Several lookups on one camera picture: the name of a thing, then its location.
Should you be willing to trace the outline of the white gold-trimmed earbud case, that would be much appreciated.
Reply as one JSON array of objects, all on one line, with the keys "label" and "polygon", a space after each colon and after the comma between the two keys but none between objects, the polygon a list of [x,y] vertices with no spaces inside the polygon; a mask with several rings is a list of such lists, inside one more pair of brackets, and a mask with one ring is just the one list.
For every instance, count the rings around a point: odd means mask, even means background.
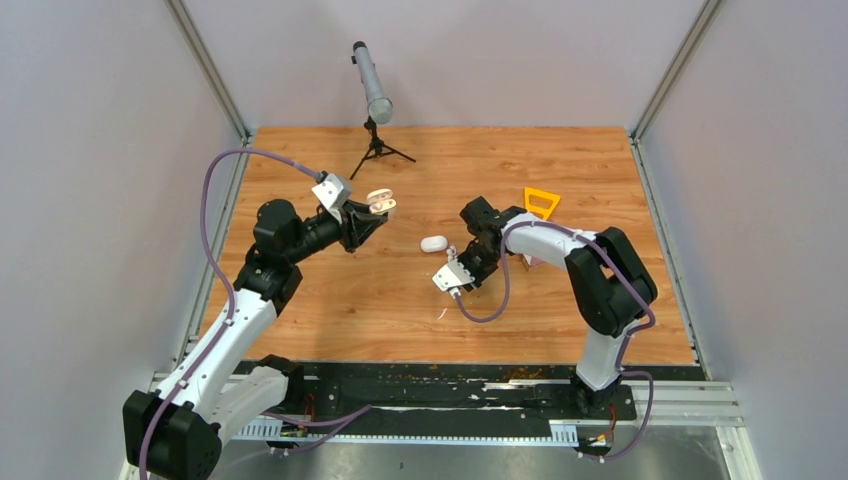
[{"label": "white gold-trimmed earbud case", "polygon": [[366,196],[366,203],[371,214],[385,214],[391,212],[397,206],[393,198],[393,191],[388,188],[378,189]]}]

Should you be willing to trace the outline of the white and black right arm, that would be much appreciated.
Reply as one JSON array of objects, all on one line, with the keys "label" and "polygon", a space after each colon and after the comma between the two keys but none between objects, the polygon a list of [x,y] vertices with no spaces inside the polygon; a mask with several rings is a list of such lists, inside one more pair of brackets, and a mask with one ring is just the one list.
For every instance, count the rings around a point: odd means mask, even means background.
[{"label": "white and black right arm", "polygon": [[506,272],[510,255],[529,256],[566,272],[588,326],[571,379],[571,403],[584,417],[601,414],[623,378],[630,340],[656,323],[651,305],[658,289],[626,234],[617,227],[601,232],[568,228],[519,207],[498,210],[484,197],[470,201],[460,217],[472,239],[434,275],[434,283],[459,301],[496,271]]}]

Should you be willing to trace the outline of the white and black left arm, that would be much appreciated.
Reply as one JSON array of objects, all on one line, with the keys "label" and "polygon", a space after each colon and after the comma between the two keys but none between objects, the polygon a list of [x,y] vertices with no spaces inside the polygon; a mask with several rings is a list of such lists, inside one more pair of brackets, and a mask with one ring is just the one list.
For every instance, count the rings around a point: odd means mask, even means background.
[{"label": "white and black left arm", "polygon": [[257,212],[255,242],[218,318],[180,365],[151,392],[134,391],[123,406],[126,456],[142,479],[207,479],[223,447],[276,407],[298,411],[306,400],[300,365],[269,355],[234,386],[227,384],[255,340],[282,313],[302,281],[299,262],[338,243],[356,251],[385,224],[397,202],[388,190],[368,203],[345,201],[300,218],[287,200]]}]

